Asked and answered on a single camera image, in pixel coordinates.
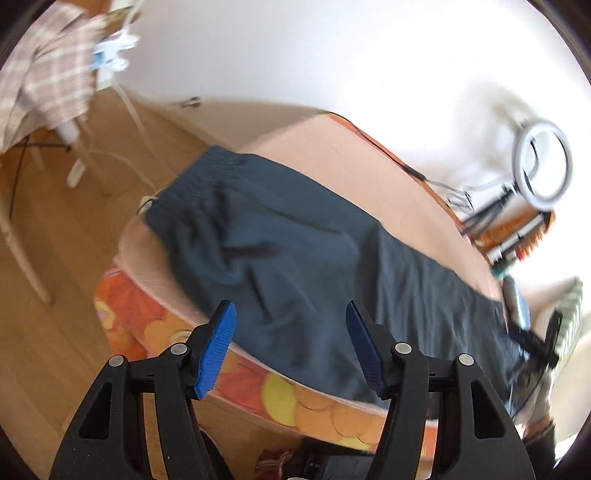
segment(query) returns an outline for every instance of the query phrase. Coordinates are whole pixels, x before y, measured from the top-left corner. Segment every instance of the orange fabric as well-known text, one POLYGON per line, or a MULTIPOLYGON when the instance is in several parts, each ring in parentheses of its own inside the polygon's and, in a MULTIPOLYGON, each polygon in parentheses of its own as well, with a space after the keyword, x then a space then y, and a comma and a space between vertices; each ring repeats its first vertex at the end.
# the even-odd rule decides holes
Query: orange fabric
MULTIPOLYGON (((112 265, 95 293, 95 308, 113 354, 139 360, 185 341, 191 326, 146 295, 112 265)), ((229 350, 214 389, 217 398, 304 435, 375 451, 385 417, 295 384, 229 350)), ((432 458, 437 427, 428 425, 423 458, 432 458)))
MULTIPOLYGON (((511 235, 518 232, 539 214, 540 212, 537 210, 529 209, 527 212, 515 219, 509 220, 496 227, 489 228, 483 232, 481 236, 476 238, 473 241, 473 244, 481 253, 485 254, 492 248, 503 243, 503 241, 508 239, 511 235)), ((519 260, 523 260, 530 255, 533 249, 540 243, 542 238, 544 238, 544 235, 548 232, 550 227, 554 224, 555 219, 556 215, 554 210, 552 210, 550 212, 550 220, 548 221, 548 225, 541 225, 528 235, 527 242, 515 250, 519 260)))

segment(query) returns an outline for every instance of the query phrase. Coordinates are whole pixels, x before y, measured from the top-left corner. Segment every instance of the white wall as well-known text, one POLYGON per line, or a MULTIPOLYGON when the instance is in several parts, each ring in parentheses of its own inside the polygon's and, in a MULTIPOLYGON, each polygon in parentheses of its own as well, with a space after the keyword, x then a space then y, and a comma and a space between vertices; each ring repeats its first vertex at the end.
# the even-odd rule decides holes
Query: white wall
MULTIPOLYGON (((134 31, 142 38, 119 81, 162 103, 201 96, 209 107, 183 115, 233 146, 261 122, 228 102, 312 106, 463 186, 510 171, 515 121, 554 121, 573 147, 573 185, 514 273, 536 309, 575 274, 591 285, 591 87, 526 0, 147 0, 134 31)), ((540 150, 554 160, 543 168, 560 170, 555 143, 540 139, 540 150)))

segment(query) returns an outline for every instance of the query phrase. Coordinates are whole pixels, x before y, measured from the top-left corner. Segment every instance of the black cable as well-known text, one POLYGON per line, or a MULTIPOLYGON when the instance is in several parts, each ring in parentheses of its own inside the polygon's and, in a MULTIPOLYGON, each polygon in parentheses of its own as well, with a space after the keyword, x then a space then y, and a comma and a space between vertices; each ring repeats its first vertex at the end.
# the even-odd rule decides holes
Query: black cable
MULTIPOLYGON (((17 143, 15 145, 13 145, 14 148, 17 147, 24 147, 25 146, 25 142, 23 143, 17 143)), ((29 142, 27 144, 28 147, 58 147, 58 148, 65 148, 67 145, 64 145, 63 143, 46 143, 46 142, 29 142)))
MULTIPOLYGON (((389 152, 384 147, 382 147, 380 144, 378 144, 373 138, 371 138, 363 130, 361 130, 359 127, 357 127, 357 125, 355 125, 347 117, 345 117, 343 115, 339 115, 338 113, 334 113, 334 112, 329 112, 329 113, 331 113, 332 115, 338 116, 339 118, 342 118, 346 122, 350 123, 354 127, 354 129, 356 129, 359 132, 359 134, 361 136, 363 136, 374 147, 376 147, 382 153, 384 153, 387 157, 389 157, 396 165, 398 165, 401 169, 403 169, 411 177, 414 177, 419 181, 423 181, 425 183, 429 183, 431 185, 435 185, 437 187, 442 187, 444 189, 449 190, 450 193, 448 193, 446 195, 446 202, 447 202, 448 206, 450 208, 452 208, 453 210, 458 210, 459 212, 462 212, 462 213, 473 213, 474 212, 474 204, 472 203, 472 197, 468 193, 468 190, 473 191, 473 192, 483 192, 483 191, 488 190, 494 186, 506 183, 506 182, 510 181, 510 179, 512 178, 512 176, 509 177, 509 174, 507 174, 503 177, 499 177, 499 178, 492 180, 490 182, 487 182, 483 185, 479 185, 478 187, 465 187, 462 190, 454 188, 454 187, 450 187, 449 185, 446 185, 445 183, 442 183, 440 181, 430 180, 424 174, 422 174, 419 171, 415 170, 414 168, 406 165, 406 163, 402 163, 402 161, 397 159, 391 152, 389 152)), ((538 156, 538 151, 535 147, 534 140, 532 139, 530 143, 531 143, 531 148, 534 150, 535 163, 534 163, 534 166, 531 169, 529 175, 532 175, 532 174, 535 175, 537 172, 538 166, 540 165, 540 158, 538 156)))
POLYGON ((146 200, 144 203, 142 203, 139 206, 139 208, 136 210, 135 214, 136 215, 139 214, 144 209, 144 207, 146 207, 146 205, 150 204, 150 206, 151 206, 151 204, 154 203, 154 200, 155 200, 155 198, 150 197, 148 200, 146 200))
POLYGON ((28 143, 29 143, 29 135, 27 135, 25 137, 25 142, 22 145, 22 150, 21 150, 21 158, 18 159, 18 164, 17 164, 17 171, 14 174, 14 180, 12 181, 12 192, 10 194, 10 206, 8 207, 8 218, 12 219, 12 212, 14 210, 14 200, 15 197, 17 195, 17 185, 18 185, 18 179, 20 178, 20 174, 21 174, 21 169, 22 169, 22 161, 25 158, 25 152, 27 151, 27 147, 28 147, 28 143))
POLYGON ((503 187, 503 195, 497 198, 494 202, 488 204, 480 211, 464 220, 463 235, 469 235, 470 238, 476 239, 481 236, 502 213, 505 205, 515 195, 515 190, 503 187))
POLYGON ((534 388, 532 389, 532 391, 527 395, 527 397, 525 398, 525 400, 523 401, 523 403, 521 404, 521 407, 519 407, 517 409, 517 411, 513 414, 513 418, 516 418, 517 415, 519 415, 519 413, 521 413, 521 410, 524 409, 524 407, 527 405, 527 403, 529 402, 531 396, 534 394, 534 392, 537 390, 537 388, 540 386, 540 382, 542 381, 542 378, 544 376, 544 372, 541 373, 538 381, 535 383, 534 388))

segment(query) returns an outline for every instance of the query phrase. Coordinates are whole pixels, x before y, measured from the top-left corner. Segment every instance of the white cable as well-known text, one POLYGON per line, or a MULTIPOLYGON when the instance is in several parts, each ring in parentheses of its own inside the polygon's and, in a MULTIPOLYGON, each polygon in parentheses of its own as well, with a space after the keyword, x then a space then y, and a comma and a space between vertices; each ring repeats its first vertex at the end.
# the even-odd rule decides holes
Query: white cable
POLYGON ((175 178, 177 176, 177 173, 160 157, 160 154, 158 153, 158 151, 154 147, 154 144, 150 140, 150 136, 148 135, 148 132, 145 129, 144 124, 142 123, 141 118, 138 115, 138 112, 135 110, 134 104, 129 99, 129 96, 127 95, 127 93, 125 93, 125 90, 121 88, 121 85, 119 85, 119 83, 117 83, 117 81, 114 78, 111 79, 111 82, 113 90, 115 90, 119 97, 121 97, 121 100, 125 104, 127 111, 129 112, 131 118, 135 122, 135 126, 138 128, 139 133, 142 135, 146 146, 150 150, 150 153, 154 156, 156 160, 160 162, 164 169, 167 170, 173 178, 175 178))
POLYGON ((121 27, 121 30, 126 32, 127 29, 129 28, 129 25, 131 24, 131 21, 133 20, 135 14, 139 11, 140 8, 142 8, 142 5, 144 4, 144 0, 136 0, 135 4, 133 7, 131 7, 131 10, 129 10, 129 12, 127 13, 125 19, 123 20, 123 25, 121 27))
POLYGON ((107 157, 111 157, 111 158, 114 158, 116 160, 123 162, 139 177, 139 179, 141 181, 143 181, 152 190, 152 192, 156 191, 156 185, 154 185, 154 182, 152 182, 146 175, 144 175, 142 173, 142 171, 138 167, 136 167, 134 165, 134 163, 130 159, 128 159, 126 156, 120 155, 118 153, 111 152, 108 150, 102 150, 100 148, 95 148, 96 137, 95 137, 93 131, 90 129, 90 127, 88 126, 86 121, 84 121, 81 118, 79 118, 78 120, 79 120, 78 123, 82 127, 82 130, 84 130, 86 132, 86 134, 90 137, 88 152, 91 155, 93 153, 97 153, 99 155, 106 155, 107 157))
POLYGON ((93 148, 92 150, 90 150, 90 152, 97 153, 99 155, 106 155, 107 157, 111 157, 111 158, 114 158, 116 160, 123 162, 125 165, 127 165, 131 170, 133 170, 135 172, 135 174, 139 177, 139 179, 141 181, 143 181, 148 187, 150 187, 152 192, 156 191, 156 185, 154 185, 154 183, 148 177, 146 177, 146 175, 144 175, 141 172, 141 170, 138 167, 136 167, 133 164, 133 162, 130 159, 128 159, 127 157, 120 155, 118 153, 115 153, 115 152, 110 152, 108 150, 101 150, 100 148, 93 148))
POLYGON ((450 191, 450 193, 448 193, 446 197, 448 204, 454 210, 458 210, 462 213, 472 213, 474 211, 474 207, 472 205, 472 198, 470 197, 469 192, 483 192, 492 187, 507 183, 509 181, 512 181, 513 188, 516 189, 517 192, 532 207, 542 212, 549 212, 552 209, 552 207, 556 204, 556 202, 558 202, 562 198, 566 190, 569 188, 570 183, 573 179, 573 156, 570 149, 569 141, 566 138, 564 132, 553 123, 548 122, 548 120, 534 120, 529 124, 524 125, 523 128, 517 133, 517 136, 515 137, 512 158, 512 174, 504 175, 495 180, 479 185, 478 187, 466 186, 462 190, 460 190, 436 181, 427 181, 432 183, 433 185, 438 185, 440 187, 448 189, 450 191), (538 173, 538 169, 540 168, 540 158, 535 148, 535 137, 540 133, 545 132, 551 133, 554 136, 556 136, 564 150, 564 156, 566 161, 566 174, 564 176, 562 184, 560 185, 558 190, 552 196, 549 197, 536 195, 533 192, 533 189, 530 185, 530 180, 532 180, 535 177, 535 175, 538 173), (533 168, 526 173, 525 162, 527 159, 527 151, 530 147, 534 150, 535 163, 533 168))

